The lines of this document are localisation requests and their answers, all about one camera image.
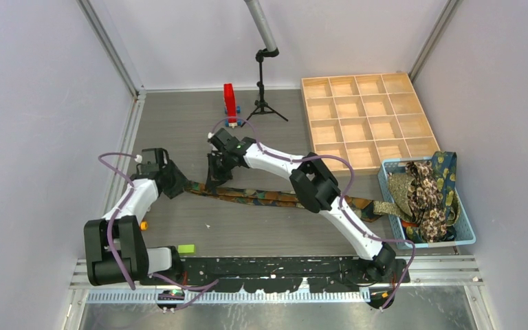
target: wooden organizer tray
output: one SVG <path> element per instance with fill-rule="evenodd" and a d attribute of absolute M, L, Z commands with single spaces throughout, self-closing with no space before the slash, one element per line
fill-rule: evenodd
<path fill-rule="evenodd" d="M 309 137 L 315 153 L 376 174 L 384 160 L 431 156 L 438 143 L 407 74 L 303 78 Z M 336 174 L 338 161 L 324 160 Z"/>

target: metal corner post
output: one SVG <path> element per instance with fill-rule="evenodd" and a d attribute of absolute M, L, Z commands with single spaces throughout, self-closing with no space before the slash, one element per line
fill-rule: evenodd
<path fill-rule="evenodd" d="M 412 66 L 412 69 L 408 73 L 410 76 L 410 80 L 412 83 L 418 77 L 420 74 L 420 71 L 422 70 L 422 67 L 424 67 L 424 64 L 426 64 L 426 60 L 428 60 L 429 55 L 432 53 L 432 50 L 436 47 L 436 44 L 438 43 L 438 40 L 442 37 L 442 34 L 444 33 L 444 30 L 448 26 L 450 20 L 454 16 L 454 13 L 457 11 L 458 6 L 462 3 L 463 0 L 447 0 L 446 4 L 444 5 L 444 9 L 442 9 L 442 13 L 438 17 L 438 20 L 434 24 L 434 27 L 432 29 L 432 32 L 430 33 L 430 36 L 426 40 L 426 43 L 424 43 L 424 46 L 422 47 L 422 50 L 418 54 L 418 57 L 416 58 L 416 61 L 414 62 L 414 65 Z"/>
<path fill-rule="evenodd" d="M 107 12 L 104 3 L 97 1 L 96 7 L 98 9 L 95 9 L 95 6 L 92 5 L 92 0 L 76 0 L 76 2 L 82 8 L 92 30 L 100 40 L 102 47 L 108 54 L 122 81 L 124 81 L 126 88 L 133 97 L 137 97 L 141 91 L 144 91 L 144 85 L 136 72 L 126 47 L 122 44 L 118 31 L 112 24 L 110 14 Z"/>
<path fill-rule="evenodd" d="M 142 90 L 139 92 L 136 100 L 134 101 L 134 105 L 130 111 L 129 117 L 126 119 L 126 125 L 123 130 L 122 142 L 119 149 L 119 152 L 121 153 L 132 153 L 133 151 L 145 99 L 146 91 Z M 122 171 L 123 173 L 126 173 L 129 169 L 129 161 L 130 158 L 128 157 L 119 157 L 116 168 L 118 168 L 118 170 Z M 124 190 L 124 185 L 126 184 L 126 182 L 119 175 L 116 175 L 116 173 L 112 173 L 111 175 L 112 180 L 107 189 L 107 195 L 105 198 L 106 203 L 103 206 L 102 214 L 110 210 L 112 206 L 118 203 L 118 200 L 122 195 L 122 191 Z"/>

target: cable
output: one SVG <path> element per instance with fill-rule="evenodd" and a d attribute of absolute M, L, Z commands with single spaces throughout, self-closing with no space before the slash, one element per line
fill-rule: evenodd
<path fill-rule="evenodd" d="M 127 202 L 130 200 L 131 196 L 133 195 L 133 193 L 135 191 L 135 185 L 134 185 L 133 181 L 131 180 L 131 178 L 128 177 L 128 175 L 124 174 L 121 170 L 119 170 L 118 168 L 110 165 L 110 163 L 106 162 L 103 159 L 104 157 L 107 157 L 107 156 L 125 156 L 125 157 L 130 157 L 130 158 L 135 158 L 136 159 L 137 155 L 131 155 L 131 154 L 128 154 L 128 153 L 103 153 L 102 155 L 98 156 L 98 160 L 102 164 L 104 164 L 104 166 L 106 166 L 107 168 L 110 168 L 114 173 L 116 173 L 119 176 L 121 176 L 121 178 L 126 180 L 126 182 L 130 185 L 130 189 L 129 189 L 128 193 L 122 199 L 122 201 L 118 204 L 118 207 L 116 207 L 116 209 L 114 210 L 114 212 L 110 216 L 110 219 L 108 220 L 106 238 L 108 240 L 108 247 L 109 247 L 110 251 L 112 252 L 112 255 L 114 256 L 114 260 L 116 260 L 116 263 L 118 264 L 118 268 L 120 268 L 120 271 L 122 272 L 122 275 L 123 275 L 124 279 L 126 280 L 126 282 L 129 284 L 129 287 L 134 291 L 136 289 L 135 283 L 134 283 L 133 279 L 131 278 L 131 275 L 129 274 L 129 272 L 127 270 L 127 267 L 122 262 L 122 259 L 120 258 L 120 255 L 118 254 L 118 251 L 116 250 L 116 246 L 114 245 L 114 238 L 112 237 L 112 226 L 114 224 L 114 221 L 116 220 L 116 217 L 118 216 L 118 213 L 120 213 L 121 209 L 127 204 Z M 182 289 L 187 289 L 189 291 L 200 291 L 200 290 L 203 290 L 194 299 L 192 299 L 189 302 L 186 302 L 182 306 L 179 306 L 179 307 L 175 308 L 175 310 L 180 310 L 180 309 L 186 308 L 193 301 L 198 299 L 200 296 L 202 296 L 204 293 L 206 293 L 209 289 L 211 289 L 214 285 L 216 285 L 219 282 L 219 280 L 215 280 L 215 281 L 211 282 L 211 284 L 204 285 L 203 287 L 187 287 L 185 285 L 180 285 L 179 283 L 177 283 L 177 282 L 175 282 L 175 281 L 173 281 L 173 280 L 171 280 L 171 279 L 169 279 L 169 278 L 167 278 L 165 276 L 162 276 L 161 274 L 152 274 L 152 276 L 156 277 L 156 278 L 160 278 L 163 281 L 166 281 L 167 283 L 170 283 L 172 285 L 176 285 L 176 286 L 178 286 L 178 287 L 180 287 Z"/>
<path fill-rule="evenodd" d="M 341 211 L 343 210 L 343 200 L 345 199 L 345 196 L 349 192 L 349 189 L 351 189 L 351 186 L 353 185 L 353 180 L 355 179 L 355 171 L 353 170 L 353 167 L 350 165 L 350 163 L 348 161 L 346 161 L 345 159 L 342 159 L 341 157 L 337 157 L 337 156 L 333 156 L 333 155 L 317 155 L 317 156 L 312 156 L 312 157 L 304 157 L 304 158 L 300 158 L 300 159 L 292 159 L 292 158 L 288 158 L 288 157 L 284 157 L 284 156 L 281 156 L 281 155 L 276 155 L 274 153 L 271 153 L 271 152 L 269 152 L 268 150 L 265 150 L 262 147 L 262 144 L 260 143 L 260 138 L 258 136 L 258 131 L 256 130 L 256 127 L 254 127 L 252 125 L 252 123 L 250 123 L 249 121 L 244 120 L 243 118 L 240 118 L 238 116 L 228 116 L 228 117 L 218 121 L 213 126 L 213 128 L 211 130 L 211 133 L 212 134 L 215 133 L 215 129 L 222 122 L 226 121 L 228 118 L 241 119 L 246 124 L 248 124 L 248 126 L 250 126 L 250 128 L 252 129 L 252 132 L 254 132 L 254 139 L 256 140 L 256 145 L 258 146 L 258 149 L 260 149 L 260 151 L 262 151 L 262 153 L 264 153 L 265 155 L 269 155 L 270 157 L 276 158 L 278 160 L 283 160 L 285 162 L 295 162 L 295 163 L 302 163 L 302 162 L 308 162 L 308 161 L 311 161 L 311 160 L 321 160 L 321 159 L 338 160 L 339 162 L 342 162 L 345 166 L 347 166 L 347 168 L 349 169 L 349 172 L 351 174 L 351 178 L 349 179 L 349 183 L 347 184 L 345 189 L 341 192 L 341 196 L 340 196 L 340 199 L 339 199 L 339 210 L 341 210 Z M 395 293 L 399 289 L 399 286 L 402 284 L 402 281 L 406 277 L 406 274 L 408 273 L 408 268 L 410 268 L 410 264 L 414 261 L 414 257 L 416 256 L 416 245 L 414 244 L 414 242 L 410 241 L 409 239 L 381 239 L 379 237 L 376 237 L 376 236 L 373 236 L 373 235 L 369 235 L 356 222 L 354 222 L 354 220 L 349 216 L 349 214 L 347 214 L 347 212 L 342 212 L 342 213 L 345 216 L 345 218 L 347 218 L 349 223 L 353 227 L 355 227 L 355 229 L 357 229 L 359 232 L 361 232 L 364 237 L 368 237 L 368 238 L 370 238 L 370 239 L 372 239 L 374 241 L 378 241 L 378 242 L 382 242 L 382 243 L 408 243 L 408 244 L 412 245 L 412 256 L 410 257 L 410 260 L 408 261 L 408 264 L 406 265 L 406 267 L 404 268 L 403 272 L 401 273 L 401 276 L 399 278 L 399 282 L 394 287 L 394 289 L 392 291 L 392 294 L 388 297 L 386 302 L 379 308 L 383 312 L 383 309 L 393 299 L 393 296 L 395 295 Z"/>
<path fill-rule="evenodd" d="M 108 240 L 108 248 L 110 249 L 110 252 L 112 252 L 114 259 L 116 260 L 116 263 L 118 264 L 118 268 L 120 268 L 120 271 L 122 272 L 122 275 L 124 276 L 124 279 L 126 280 L 126 282 L 129 284 L 129 287 L 131 287 L 131 289 L 134 291 L 136 289 L 135 283 L 133 282 L 133 279 L 131 278 L 129 272 L 127 271 L 127 267 L 124 266 L 124 263 L 122 262 L 122 259 L 120 258 L 120 255 L 118 254 L 118 251 L 116 250 L 116 246 L 114 246 L 114 239 L 112 238 L 112 226 L 114 225 L 114 221 L 116 220 L 116 217 L 118 216 L 118 213 L 120 212 L 120 210 L 127 204 L 129 199 L 133 195 L 135 191 L 135 185 L 133 183 L 133 180 L 131 180 L 130 177 L 128 177 L 122 171 L 118 170 L 118 168 L 115 168 L 114 166 L 110 165 L 105 160 L 103 160 L 103 158 L 107 156 L 126 156 L 130 158 L 136 158 L 136 156 L 128 154 L 128 153 L 103 153 L 102 155 L 98 156 L 98 160 L 102 164 L 104 164 L 104 166 L 106 166 L 107 168 L 110 168 L 114 173 L 121 176 L 130 185 L 130 189 L 128 193 L 126 194 L 126 197 L 122 199 L 120 204 L 118 204 L 118 207 L 114 210 L 114 212 L 110 216 L 110 220 L 108 220 L 108 227 L 106 230 L 106 239 Z"/>

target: metal pole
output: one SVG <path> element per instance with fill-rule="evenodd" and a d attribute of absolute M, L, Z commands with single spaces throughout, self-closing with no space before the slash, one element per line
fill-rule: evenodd
<path fill-rule="evenodd" d="M 250 14 L 252 14 L 258 32 L 260 32 L 260 36 L 262 37 L 262 40 L 264 40 L 266 50 L 269 52 L 275 51 L 277 49 L 276 41 L 274 41 L 274 36 L 272 36 L 272 31 L 270 30 L 270 26 L 268 26 L 260 2 L 258 0 L 245 0 L 245 2 L 247 8 L 250 10 Z"/>
<path fill-rule="evenodd" d="M 118 55 L 118 52 L 116 51 L 116 48 L 112 44 L 112 41 L 110 40 L 110 37 L 106 33 L 106 30 L 104 29 L 104 26 L 102 25 L 102 22 L 100 21 L 100 18 L 96 14 L 96 11 L 94 10 L 94 7 L 90 3 L 90 0 L 76 0 L 80 7 L 82 8 L 82 11 L 84 12 L 84 15 L 88 19 L 88 22 L 90 23 L 90 26 L 94 30 L 94 33 L 102 43 L 102 46 L 104 47 L 104 50 L 108 54 L 108 57 L 110 58 L 110 61 L 112 61 L 112 64 L 118 71 L 118 74 L 122 78 L 122 81 L 124 81 L 124 84 L 126 85 L 126 88 L 131 92 L 133 97 L 137 97 L 138 95 L 138 87 L 135 86 L 131 76 L 129 75 L 126 67 L 122 63 L 122 60 L 120 59 L 120 56 Z"/>
<path fill-rule="evenodd" d="M 436 21 L 436 24 L 434 24 L 434 28 L 432 29 L 428 40 L 426 40 L 426 43 L 422 47 L 416 62 L 414 62 L 414 65 L 408 74 L 412 82 L 414 82 L 416 77 L 418 77 L 418 74 L 420 74 L 420 71 L 422 70 L 422 67 L 424 67 L 424 64 L 426 64 L 426 60 L 428 59 L 430 53 L 432 53 L 432 50 L 438 43 L 438 40 L 444 33 L 444 30 L 448 26 L 452 16 L 454 16 L 454 13 L 457 11 L 457 8 L 461 3 L 462 0 L 446 1 L 444 9 L 442 9 L 442 13 L 438 17 L 438 21 Z"/>

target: tripod stand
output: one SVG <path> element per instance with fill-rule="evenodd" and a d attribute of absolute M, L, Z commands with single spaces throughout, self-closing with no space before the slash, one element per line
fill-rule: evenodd
<path fill-rule="evenodd" d="M 250 120 L 250 118 L 253 115 L 266 115 L 269 113 L 275 113 L 279 115 L 282 119 L 288 121 L 288 119 L 285 116 L 281 115 L 279 112 L 271 108 L 268 105 L 268 102 L 264 100 L 264 82 L 262 81 L 262 62 L 264 62 L 265 57 L 275 57 L 276 55 L 278 55 L 278 48 L 274 52 L 269 52 L 266 49 L 260 49 L 258 53 L 256 53 L 256 61 L 258 62 L 258 66 L 260 67 L 260 81 L 256 83 L 256 86 L 258 86 L 259 88 L 260 99 L 254 102 L 254 105 L 256 106 L 256 108 L 246 118 L 246 120 Z"/>

